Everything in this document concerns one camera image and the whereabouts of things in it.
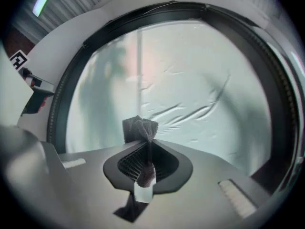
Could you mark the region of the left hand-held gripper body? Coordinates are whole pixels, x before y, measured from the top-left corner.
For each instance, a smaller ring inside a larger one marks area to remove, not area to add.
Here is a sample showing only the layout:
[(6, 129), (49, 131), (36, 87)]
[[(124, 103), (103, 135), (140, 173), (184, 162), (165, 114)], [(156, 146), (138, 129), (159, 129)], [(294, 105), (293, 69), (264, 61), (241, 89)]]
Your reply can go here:
[(47, 99), (54, 96), (54, 85), (33, 75), (32, 72), (25, 67), (29, 62), (29, 58), (22, 50), (18, 50), (14, 53), (10, 57), (10, 61), (26, 84), (33, 90), (33, 95), (25, 105), (21, 115), (37, 114), (41, 108), (46, 105)]

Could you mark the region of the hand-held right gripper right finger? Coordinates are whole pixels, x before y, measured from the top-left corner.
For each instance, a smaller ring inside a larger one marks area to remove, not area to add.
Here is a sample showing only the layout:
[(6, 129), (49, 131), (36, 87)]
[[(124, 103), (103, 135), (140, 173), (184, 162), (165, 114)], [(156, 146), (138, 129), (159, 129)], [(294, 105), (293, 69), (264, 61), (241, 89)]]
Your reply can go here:
[(218, 185), (232, 180), (259, 208), (270, 195), (251, 177), (207, 152), (163, 140), (157, 143), (187, 156), (193, 164), (193, 173), (177, 192), (153, 197), (142, 214), (143, 229), (261, 228), (266, 219), (258, 212), (242, 218)]

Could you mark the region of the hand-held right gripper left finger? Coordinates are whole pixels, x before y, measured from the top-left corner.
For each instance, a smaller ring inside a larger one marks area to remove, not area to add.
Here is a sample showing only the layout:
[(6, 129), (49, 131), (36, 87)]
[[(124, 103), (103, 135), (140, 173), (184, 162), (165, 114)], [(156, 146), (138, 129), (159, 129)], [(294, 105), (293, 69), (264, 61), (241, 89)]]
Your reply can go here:
[(147, 229), (114, 214), (131, 203), (130, 193), (115, 188), (103, 170), (109, 158), (133, 151), (141, 142), (62, 155), (52, 144), (42, 145), (55, 191), (67, 210), (69, 229)]

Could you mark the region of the grey cloth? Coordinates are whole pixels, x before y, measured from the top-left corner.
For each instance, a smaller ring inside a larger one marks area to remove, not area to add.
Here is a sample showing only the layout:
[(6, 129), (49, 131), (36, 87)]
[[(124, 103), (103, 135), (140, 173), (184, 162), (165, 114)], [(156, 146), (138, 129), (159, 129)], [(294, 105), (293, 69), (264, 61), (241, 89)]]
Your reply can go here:
[(153, 199), (156, 171), (152, 160), (152, 141), (157, 133), (158, 123), (137, 115), (123, 120), (122, 125), (125, 141), (146, 142), (143, 166), (134, 183), (133, 192), (130, 193), (126, 205), (114, 212), (115, 215), (128, 222), (135, 222)]

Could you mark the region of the frosted window glass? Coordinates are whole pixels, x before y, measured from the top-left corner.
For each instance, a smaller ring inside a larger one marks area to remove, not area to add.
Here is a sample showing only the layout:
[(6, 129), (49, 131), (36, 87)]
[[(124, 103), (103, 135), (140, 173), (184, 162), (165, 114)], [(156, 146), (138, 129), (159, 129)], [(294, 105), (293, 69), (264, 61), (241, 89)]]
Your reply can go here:
[(66, 151), (122, 145), (122, 121), (159, 124), (156, 139), (224, 159), (253, 175), (271, 156), (271, 116), (252, 65), (206, 23), (132, 31), (95, 51), (77, 82)]

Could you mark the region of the black-framed glass window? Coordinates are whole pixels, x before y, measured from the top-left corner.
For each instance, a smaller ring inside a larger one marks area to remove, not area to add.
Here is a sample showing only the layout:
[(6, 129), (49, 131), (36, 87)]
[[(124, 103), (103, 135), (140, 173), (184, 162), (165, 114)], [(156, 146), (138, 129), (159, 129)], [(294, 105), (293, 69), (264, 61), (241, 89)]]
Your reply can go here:
[[(274, 136), (271, 159), (253, 177), (268, 192), (293, 186), (302, 168), (302, 165), (297, 165), (295, 171), (289, 168), (290, 164), (297, 163), (293, 149), (305, 155), (305, 96), (297, 96), (303, 92), (301, 83), (296, 73), (288, 76), (279, 57), (262, 36), (252, 29), (252, 21), (214, 5), (177, 1), (159, 3), (128, 12), (100, 27), (84, 41), (60, 79), (51, 104), (47, 141), (55, 146), (58, 153), (66, 153), (64, 139), (72, 96), (85, 64), (94, 51), (141, 27), (188, 19), (206, 22), (224, 33), (254, 64), (271, 105)], [(296, 86), (292, 85), (293, 80), (297, 80)]]

